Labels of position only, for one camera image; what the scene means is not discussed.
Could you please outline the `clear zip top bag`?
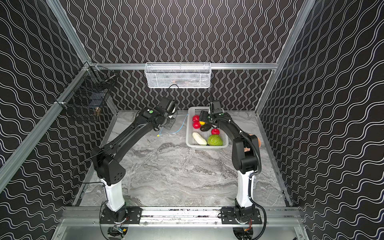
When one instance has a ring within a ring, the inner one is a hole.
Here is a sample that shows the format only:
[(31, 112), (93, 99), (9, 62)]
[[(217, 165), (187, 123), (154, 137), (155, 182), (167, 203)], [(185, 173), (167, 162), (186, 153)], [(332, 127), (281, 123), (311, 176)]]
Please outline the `clear zip top bag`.
[(175, 117), (175, 122), (173, 126), (169, 130), (166, 128), (161, 128), (160, 131), (157, 133), (157, 137), (160, 138), (179, 134), (186, 127), (188, 117), (189, 114), (181, 113), (180, 115)]

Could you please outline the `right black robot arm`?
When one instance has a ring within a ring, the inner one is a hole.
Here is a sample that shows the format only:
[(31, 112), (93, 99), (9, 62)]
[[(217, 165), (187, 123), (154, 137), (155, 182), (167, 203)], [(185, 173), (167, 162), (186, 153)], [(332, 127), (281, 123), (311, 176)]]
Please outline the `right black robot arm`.
[(254, 200), (254, 177), (262, 171), (259, 138), (237, 125), (229, 113), (222, 110), (202, 111), (200, 120), (212, 124), (232, 141), (232, 163), (238, 172), (238, 193), (234, 211), (237, 219), (250, 217), (261, 208)]

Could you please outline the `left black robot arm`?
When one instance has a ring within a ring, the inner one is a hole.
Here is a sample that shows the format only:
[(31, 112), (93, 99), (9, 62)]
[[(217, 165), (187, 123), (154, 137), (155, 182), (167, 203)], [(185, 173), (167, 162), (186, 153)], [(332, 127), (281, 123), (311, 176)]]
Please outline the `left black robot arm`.
[(105, 186), (107, 208), (113, 214), (121, 215), (126, 207), (122, 192), (126, 169), (120, 164), (121, 160), (147, 133), (172, 128), (176, 112), (176, 101), (163, 97), (155, 107), (138, 111), (133, 122), (112, 141), (93, 149), (94, 169)]

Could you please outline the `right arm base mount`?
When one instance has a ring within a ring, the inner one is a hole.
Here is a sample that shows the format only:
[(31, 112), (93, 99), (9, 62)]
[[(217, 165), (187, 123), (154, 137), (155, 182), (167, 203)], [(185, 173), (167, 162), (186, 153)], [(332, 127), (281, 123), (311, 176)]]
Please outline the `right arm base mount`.
[(250, 207), (222, 207), (218, 218), (223, 225), (247, 225), (261, 224), (262, 218), (259, 209), (255, 206)]

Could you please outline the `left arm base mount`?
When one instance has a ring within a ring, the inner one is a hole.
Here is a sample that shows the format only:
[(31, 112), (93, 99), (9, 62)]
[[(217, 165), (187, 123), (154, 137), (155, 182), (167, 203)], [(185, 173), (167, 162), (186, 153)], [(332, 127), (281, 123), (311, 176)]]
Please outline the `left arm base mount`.
[(123, 206), (116, 212), (105, 207), (101, 213), (101, 224), (139, 224), (143, 209), (140, 207)]

